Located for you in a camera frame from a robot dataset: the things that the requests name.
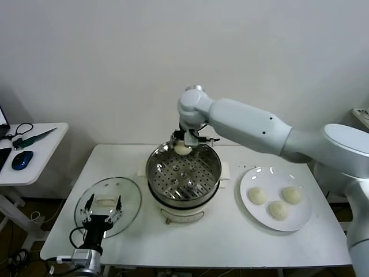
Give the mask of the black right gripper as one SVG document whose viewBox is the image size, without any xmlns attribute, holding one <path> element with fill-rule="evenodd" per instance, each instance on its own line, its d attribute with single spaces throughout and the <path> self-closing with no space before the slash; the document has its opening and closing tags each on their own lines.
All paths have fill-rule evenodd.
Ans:
<svg viewBox="0 0 369 277">
<path fill-rule="evenodd" d="M 175 130 L 172 133 L 172 143 L 173 145 L 176 144 L 177 141 L 184 141 L 186 132 L 184 130 Z"/>
</svg>

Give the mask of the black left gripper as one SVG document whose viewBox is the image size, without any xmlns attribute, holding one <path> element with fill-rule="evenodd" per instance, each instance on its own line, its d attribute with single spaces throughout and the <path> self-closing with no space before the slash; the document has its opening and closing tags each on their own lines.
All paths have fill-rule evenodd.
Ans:
<svg viewBox="0 0 369 277">
<path fill-rule="evenodd" d="M 83 243 L 85 247 L 100 246 L 104 233 L 111 230 L 111 224 L 114 224 L 123 214 L 122 200 L 121 196 L 119 196 L 115 208 L 111 209 L 108 215 L 91 215 L 91 206 L 94 197 L 95 195 L 92 194 L 85 203 L 84 208 L 80 209 L 83 222 L 82 225 L 86 230 Z"/>
</svg>

